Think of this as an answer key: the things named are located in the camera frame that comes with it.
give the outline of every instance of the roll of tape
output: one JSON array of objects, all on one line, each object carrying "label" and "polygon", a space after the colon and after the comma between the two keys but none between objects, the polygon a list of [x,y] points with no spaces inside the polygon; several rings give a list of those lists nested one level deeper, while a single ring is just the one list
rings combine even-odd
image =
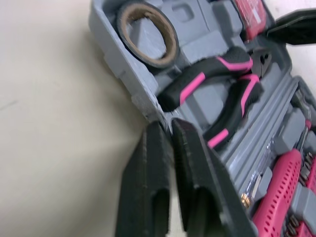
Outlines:
[{"label": "roll of tape", "polygon": [[[134,21],[141,18],[148,18],[160,31],[164,43],[166,45],[165,54],[159,58],[154,59],[142,53],[129,37],[127,26]],[[167,68],[175,63],[179,55],[179,41],[177,33],[166,17],[166,15],[155,6],[140,1],[132,1],[121,7],[117,16],[118,34],[125,44],[125,47],[138,60],[153,68]]]}]

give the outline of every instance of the white floor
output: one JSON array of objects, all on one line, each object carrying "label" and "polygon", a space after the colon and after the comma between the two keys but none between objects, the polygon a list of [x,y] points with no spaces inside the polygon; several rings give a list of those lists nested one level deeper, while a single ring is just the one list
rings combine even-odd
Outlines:
[{"label": "white floor", "polygon": [[[268,0],[278,17],[316,0]],[[90,0],[0,0],[0,236],[113,236],[145,121],[103,63]],[[291,47],[316,95],[316,46]],[[183,236],[173,204],[172,233]]]}]

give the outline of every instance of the pink screwdriver handle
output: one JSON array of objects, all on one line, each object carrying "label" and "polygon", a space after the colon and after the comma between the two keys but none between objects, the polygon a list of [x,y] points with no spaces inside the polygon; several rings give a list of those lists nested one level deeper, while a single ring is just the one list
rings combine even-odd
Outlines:
[{"label": "pink screwdriver handle", "polygon": [[301,153],[296,149],[277,161],[267,194],[253,217],[259,237],[281,236],[282,224],[298,183],[301,162]]}]

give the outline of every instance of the pink and black pliers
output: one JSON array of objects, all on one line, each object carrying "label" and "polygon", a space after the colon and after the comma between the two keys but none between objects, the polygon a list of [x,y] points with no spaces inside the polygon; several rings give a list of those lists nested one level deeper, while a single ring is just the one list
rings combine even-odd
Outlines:
[{"label": "pink and black pliers", "polygon": [[260,79],[267,72],[271,61],[272,55],[267,48],[257,48],[247,53],[240,47],[232,47],[222,56],[202,59],[185,69],[158,96],[158,101],[163,111],[172,112],[206,79],[218,76],[236,78],[218,119],[204,133],[209,147],[218,150],[231,139],[248,107],[262,94]]}]

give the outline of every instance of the brass fitting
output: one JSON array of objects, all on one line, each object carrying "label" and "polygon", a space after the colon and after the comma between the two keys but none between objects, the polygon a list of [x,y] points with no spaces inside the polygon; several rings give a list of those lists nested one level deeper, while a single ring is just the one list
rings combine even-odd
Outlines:
[{"label": "brass fitting", "polygon": [[250,207],[250,198],[246,195],[246,194],[242,194],[241,195],[241,203],[244,205],[245,208],[249,208]]}]

